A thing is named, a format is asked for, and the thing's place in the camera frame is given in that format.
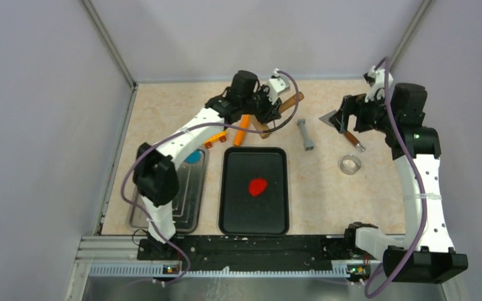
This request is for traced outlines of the wooden rolling pin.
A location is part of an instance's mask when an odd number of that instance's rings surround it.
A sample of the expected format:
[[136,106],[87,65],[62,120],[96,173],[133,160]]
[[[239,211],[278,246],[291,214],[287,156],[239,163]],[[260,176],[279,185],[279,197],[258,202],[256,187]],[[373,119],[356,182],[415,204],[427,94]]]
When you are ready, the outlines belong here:
[[299,92],[298,95],[293,95],[289,97],[285,102],[282,102],[277,109],[277,118],[275,119],[268,119],[266,122],[262,123],[260,122],[256,116],[254,115],[249,115],[249,119],[251,124],[254,126],[256,131],[266,131],[269,130],[270,127],[267,125],[269,122],[273,122],[276,120],[279,120],[282,117],[282,113],[284,113],[286,110],[290,109],[291,107],[295,106],[297,102],[300,102],[304,99],[304,94],[303,92]]

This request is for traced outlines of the red dough piece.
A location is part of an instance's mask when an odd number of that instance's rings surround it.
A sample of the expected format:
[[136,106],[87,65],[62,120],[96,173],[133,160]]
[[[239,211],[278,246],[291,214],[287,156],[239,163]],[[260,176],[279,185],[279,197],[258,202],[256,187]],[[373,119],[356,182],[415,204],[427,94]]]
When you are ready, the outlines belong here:
[[261,195],[267,189],[267,181],[264,178],[254,178],[249,183],[249,194],[253,197]]

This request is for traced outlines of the black baking tray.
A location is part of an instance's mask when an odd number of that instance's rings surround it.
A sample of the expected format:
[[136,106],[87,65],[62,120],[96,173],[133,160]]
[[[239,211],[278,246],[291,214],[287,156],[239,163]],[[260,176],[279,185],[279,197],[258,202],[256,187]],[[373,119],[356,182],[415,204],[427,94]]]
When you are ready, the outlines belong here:
[[284,236],[288,232],[284,149],[230,147],[224,152],[218,227],[225,235]]

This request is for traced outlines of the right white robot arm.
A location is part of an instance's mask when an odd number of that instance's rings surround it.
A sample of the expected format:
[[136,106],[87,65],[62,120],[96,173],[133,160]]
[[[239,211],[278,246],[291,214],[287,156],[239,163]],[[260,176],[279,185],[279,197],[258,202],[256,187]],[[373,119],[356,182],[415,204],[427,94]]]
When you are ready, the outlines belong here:
[[345,231],[343,251],[350,258],[368,253],[382,262],[394,282],[441,284],[468,269],[446,228],[439,186],[441,146],[436,129],[423,125],[427,91],[421,85],[398,83],[389,103],[366,94],[343,98],[332,123],[340,132],[350,116],[355,130],[385,135],[396,166],[405,214],[405,237],[396,240],[377,226],[354,222]]

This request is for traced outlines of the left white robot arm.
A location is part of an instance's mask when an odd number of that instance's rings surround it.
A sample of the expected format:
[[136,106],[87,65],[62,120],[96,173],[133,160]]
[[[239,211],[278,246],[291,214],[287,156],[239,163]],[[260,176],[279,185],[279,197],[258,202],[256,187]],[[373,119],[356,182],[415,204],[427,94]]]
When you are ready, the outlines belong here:
[[243,115],[253,115],[260,122],[280,118],[281,94],[290,84],[275,70],[265,84],[250,71],[240,70],[224,91],[209,99],[204,107],[170,137],[137,152],[132,181],[146,209],[148,232],[154,239],[153,252],[161,259],[175,254],[176,233],[172,201],[179,191],[177,171],[182,162],[208,139],[238,122]]

